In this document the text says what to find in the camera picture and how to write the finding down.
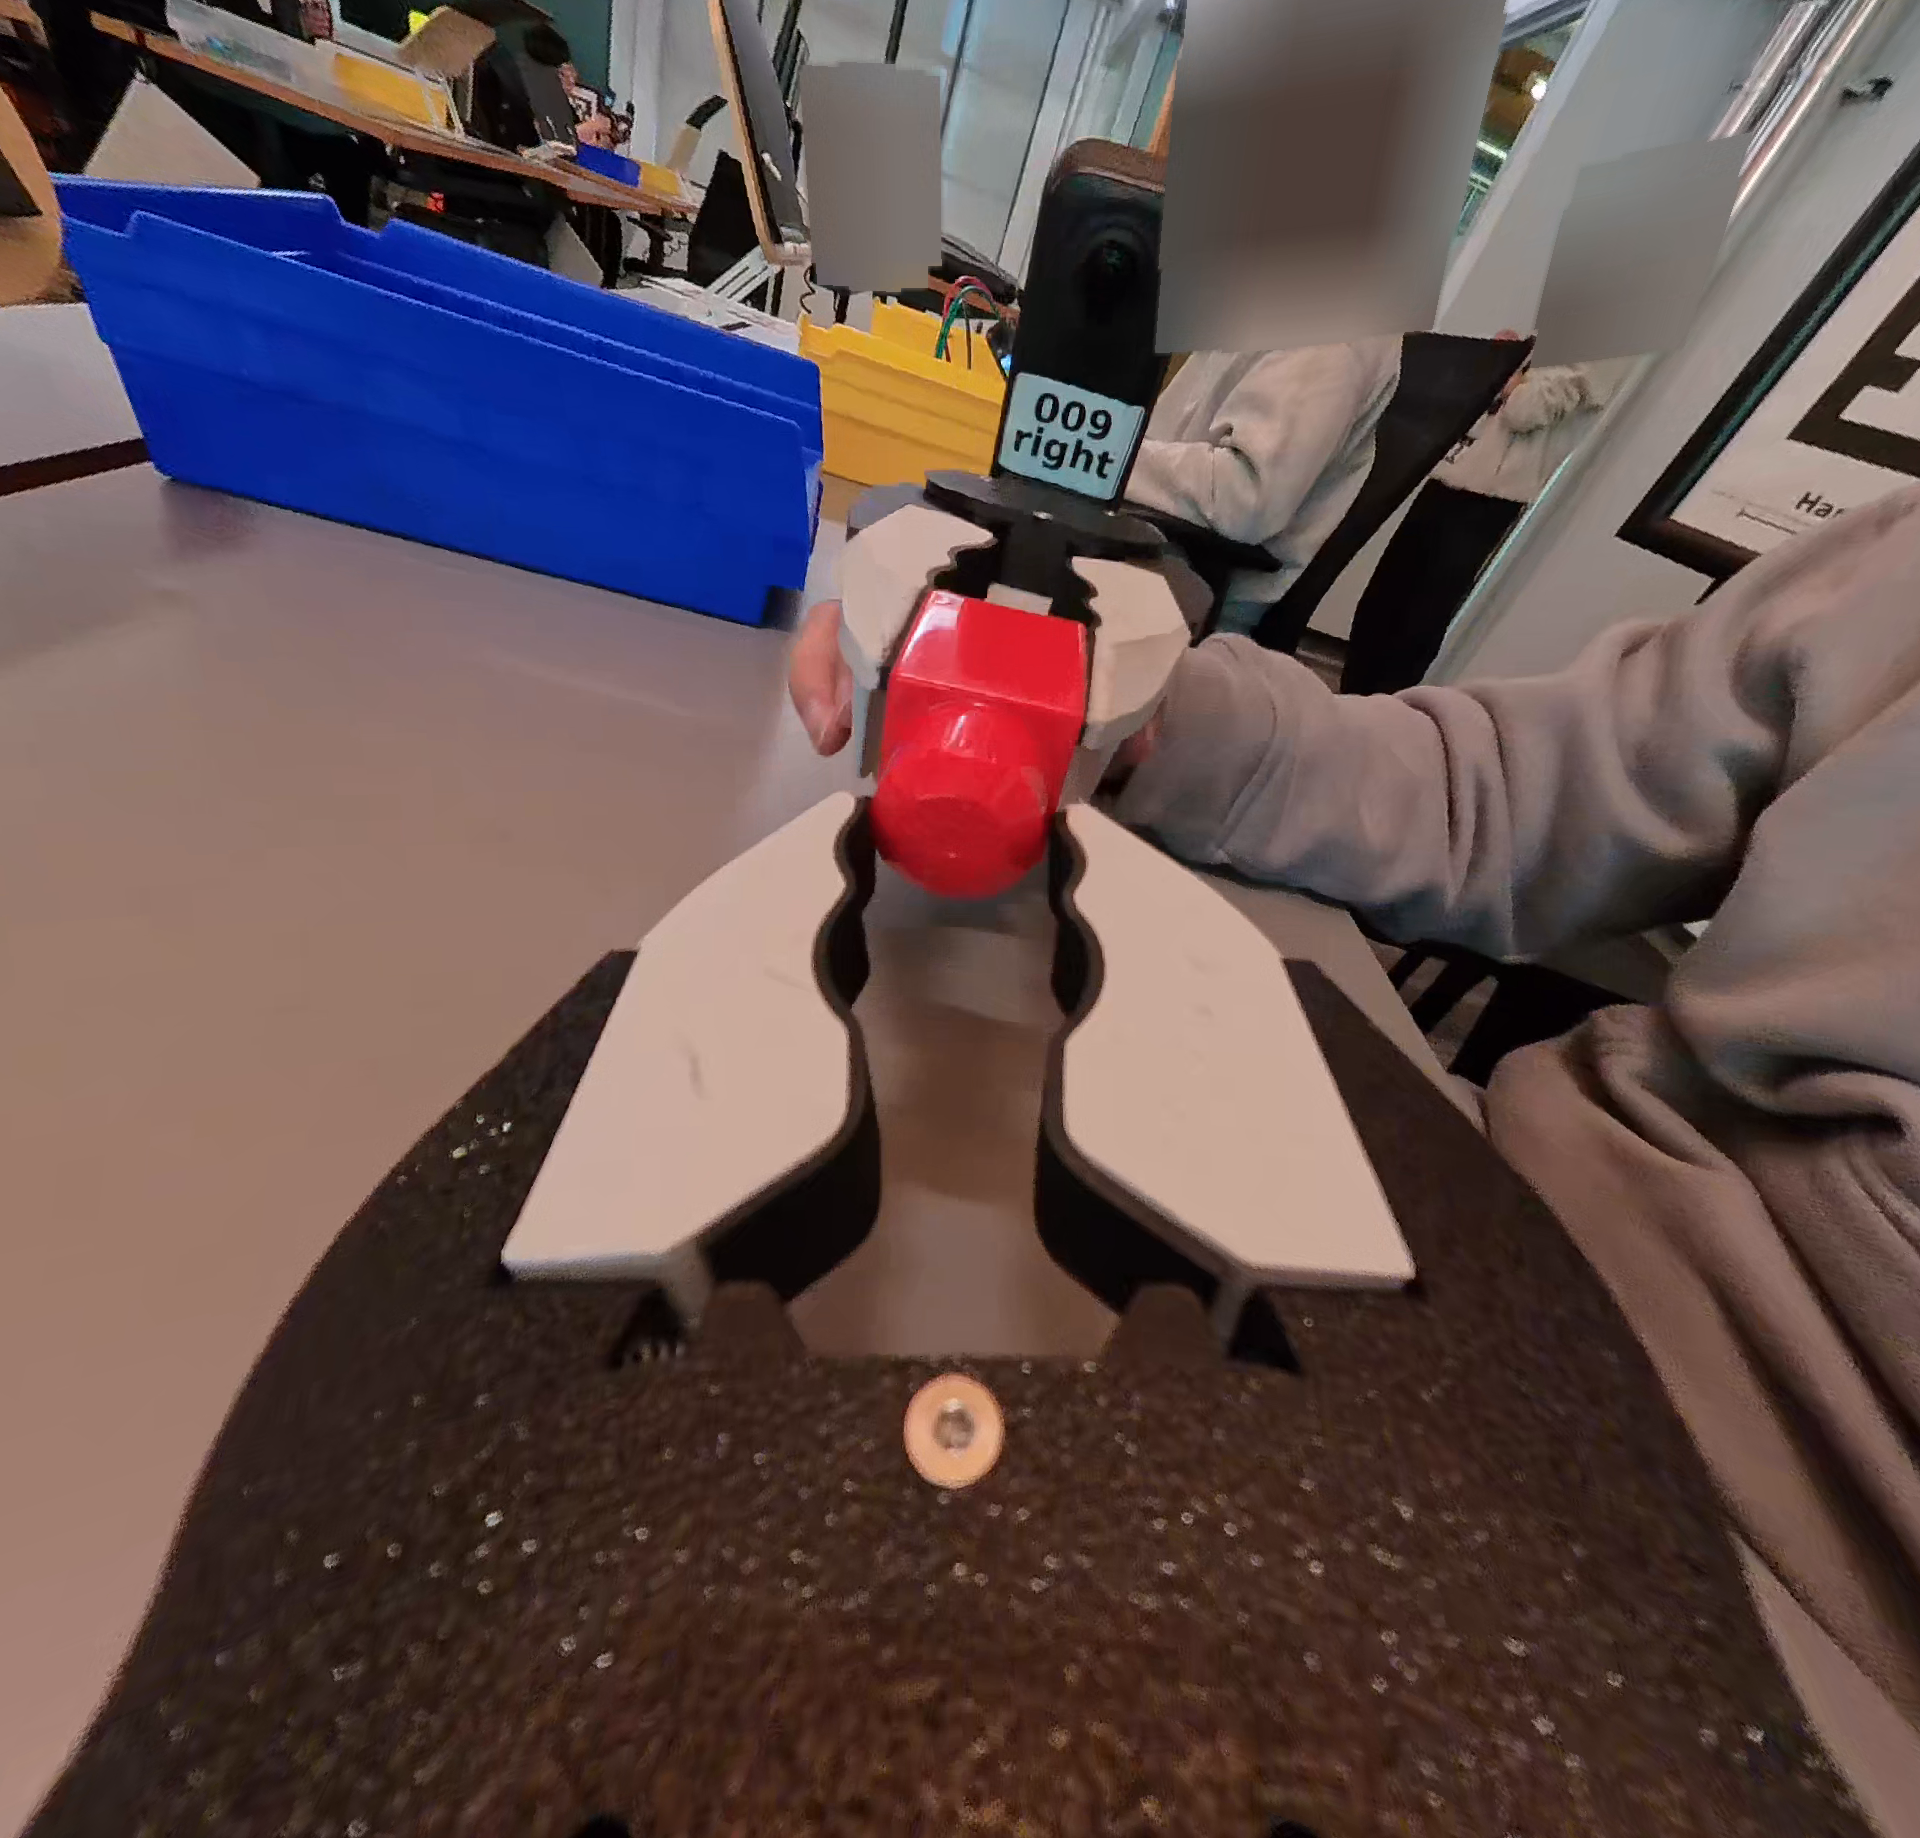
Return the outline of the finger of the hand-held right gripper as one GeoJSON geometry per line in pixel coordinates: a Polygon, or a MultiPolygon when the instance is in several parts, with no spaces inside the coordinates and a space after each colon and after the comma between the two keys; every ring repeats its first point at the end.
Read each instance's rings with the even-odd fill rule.
{"type": "Polygon", "coordinates": [[[964,519],[923,494],[864,494],[841,551],[841,658],[854,681],[856,776],[876,778],[883,690],[892,660],[930,587],[964,547],[964,519]]]}
{"type": "Polygon", "coordinates": [[[1067,771],[1067,801],[1080,804],[1155,716],[1192,629],[1159,561],[1079,555],[1073,572],[1094,615],[1085,721],[1067,771]]]}

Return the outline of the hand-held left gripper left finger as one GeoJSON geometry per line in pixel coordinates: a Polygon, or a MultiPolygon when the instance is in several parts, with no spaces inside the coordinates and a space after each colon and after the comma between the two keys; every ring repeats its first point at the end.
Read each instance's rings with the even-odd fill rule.
{"type": "Polygon", "coordinates": [[[869,804],[830,794],[638,940],[511,1228],[515,1281],[636,1281],[673,1311],[794,1302],[876,1224],[869,804]]]}

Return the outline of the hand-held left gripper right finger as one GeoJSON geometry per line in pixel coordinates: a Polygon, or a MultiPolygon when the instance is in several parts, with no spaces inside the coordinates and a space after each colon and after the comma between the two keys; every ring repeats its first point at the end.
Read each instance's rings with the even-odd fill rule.
{"type": "Polygon", "coordinates": [[[1090,805],[1059,817],[1056,986],[1038,1192],[1099,1297],[1186,1281],[1400,1291],[1416,1269],[1280,949],[1090,805]]]}

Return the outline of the red plastic block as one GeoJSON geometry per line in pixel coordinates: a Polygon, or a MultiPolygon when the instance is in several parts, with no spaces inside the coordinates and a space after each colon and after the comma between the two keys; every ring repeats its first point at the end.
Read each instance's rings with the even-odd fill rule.
{"type": "Polygon", "coordinates": [[[1087,721],[1090,628],[934,587],[883,680],[876,855],[948,899],[1039,864],[1087,721]]]}

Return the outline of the person's right forearm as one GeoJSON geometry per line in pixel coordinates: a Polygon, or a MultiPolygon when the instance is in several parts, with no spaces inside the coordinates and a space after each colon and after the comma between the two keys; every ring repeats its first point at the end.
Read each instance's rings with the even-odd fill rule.
{"type": "Polygon", "coordinates": [[[1216,639],[1115,811],[1492,958],[1705,920],[1716,967],[1914,971],[1917,612],[1909,488],[1544,677],[1340,697],[1216,639]]]}

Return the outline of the grey desk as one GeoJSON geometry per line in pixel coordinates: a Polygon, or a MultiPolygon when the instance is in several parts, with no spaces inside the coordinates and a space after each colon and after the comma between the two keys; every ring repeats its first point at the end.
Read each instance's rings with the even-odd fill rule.
{"type": "Polygon", "coordinates": [[[5,1833],[378,1179],[825,794],[783,648],[147,465],[5,497],[5,1833]]]}

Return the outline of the person's right hand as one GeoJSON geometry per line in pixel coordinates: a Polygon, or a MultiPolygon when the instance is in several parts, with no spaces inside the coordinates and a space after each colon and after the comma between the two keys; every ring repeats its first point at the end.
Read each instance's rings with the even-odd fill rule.
{"type": "MultiPolygon", "coordinates": [[[[856,680],[841,648],[843,604],[812,604],[798,628],[789,655],[787,690],[794,710],[819,757],[843,751],[854,736],[856,680]]],[[[1165,703],[1125,736],[1095,785],[1098,794],[1119,794],[1159,748],[1165,703]]]]}

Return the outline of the black office chair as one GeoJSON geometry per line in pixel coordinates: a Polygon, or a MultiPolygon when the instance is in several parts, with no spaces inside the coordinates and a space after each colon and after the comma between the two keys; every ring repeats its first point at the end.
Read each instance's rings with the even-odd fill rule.
{"type": "Polygon", "coordinates": [[[1261,620],[1258,643],[1298,653],[1313,612],[1381,530],[1389,542],[1366,583],[1340,690],[1394,695],[1425,680],[1488,557],[1522,505],[1443,477],[1443,463],[1495,409],[1534,340],[1411,333],[1395,393],[1375,433],[1362,491],[1282,603],[1261,620]]]}

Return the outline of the tilted display board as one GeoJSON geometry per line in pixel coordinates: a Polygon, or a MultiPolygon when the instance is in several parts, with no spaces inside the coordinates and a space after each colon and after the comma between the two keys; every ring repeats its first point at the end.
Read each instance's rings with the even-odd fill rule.
{"type": "Polygon", "coordinates": [[[773,267],[807,267],[812,253],[795,127],[755,0],[708,0],[708,26],[759,249],[773,267]]]}

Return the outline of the blue plastic bin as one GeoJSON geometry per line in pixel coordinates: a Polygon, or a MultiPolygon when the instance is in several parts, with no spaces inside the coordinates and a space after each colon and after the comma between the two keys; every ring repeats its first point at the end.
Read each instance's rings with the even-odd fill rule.
{"type": "Polygon", "coordinates": [[[798,351],[327,196],[53,185],[164,477],[742,626],[804,592],[798,351]]]}

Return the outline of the person's grey sweatshirt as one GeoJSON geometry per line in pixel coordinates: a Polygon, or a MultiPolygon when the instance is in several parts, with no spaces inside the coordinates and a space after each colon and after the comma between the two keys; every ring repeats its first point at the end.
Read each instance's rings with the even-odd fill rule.
{"type": "Polygon", "coordinates": [[[1664,1000],[1485,1111],[1619,1299],[1733,1529],[1917,1725],[1917,731],[1757,789],[1588,779],[1494,899],[1515,955],[1701,912],[1664,1000]]]}

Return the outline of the framed marker poster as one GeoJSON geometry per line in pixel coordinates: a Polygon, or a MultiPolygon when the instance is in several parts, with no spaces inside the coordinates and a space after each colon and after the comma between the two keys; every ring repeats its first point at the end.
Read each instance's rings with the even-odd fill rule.
{"type": "Polygon", "coordinates": [[[1919,483],[1909,153],[1621,525],[1712,583],[1919,483]]]}

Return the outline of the cardboard box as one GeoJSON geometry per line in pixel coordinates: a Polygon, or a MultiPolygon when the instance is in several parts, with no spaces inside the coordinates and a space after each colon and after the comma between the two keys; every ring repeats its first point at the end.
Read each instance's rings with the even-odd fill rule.
{"type": "Polygon", "coordinates": [[[555,30],[555,19],[529,0],[456,0],[413,12],[394,60],[409,73],[453,84],[493,50],[523,50],[533,30],[555,30]]]}

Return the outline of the small yellow plastic bin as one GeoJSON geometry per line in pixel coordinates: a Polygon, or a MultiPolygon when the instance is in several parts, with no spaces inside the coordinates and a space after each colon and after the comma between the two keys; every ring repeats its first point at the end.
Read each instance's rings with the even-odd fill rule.
{"type": "Polygon", "coordinates": [[[459,112],[443,78],[344,45],[329,50],[330,84],[346,106],[443,135],[460,132],[459,112]]]}

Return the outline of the silver metal pipe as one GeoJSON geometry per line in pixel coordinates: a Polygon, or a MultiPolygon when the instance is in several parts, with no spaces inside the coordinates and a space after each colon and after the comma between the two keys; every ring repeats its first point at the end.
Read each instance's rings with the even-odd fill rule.
{"type": "Polygon", "coordinates": [[[1775,150],[1795,135],[1816,99],[1833,90],[1863,50],[1875,43],[1904,0],[1795,0],[1792,18],[1769,48],[1767,70],[1773,75],[1747,125],[1747,167],[1764,170],[1764,150],[1775,150]]]}

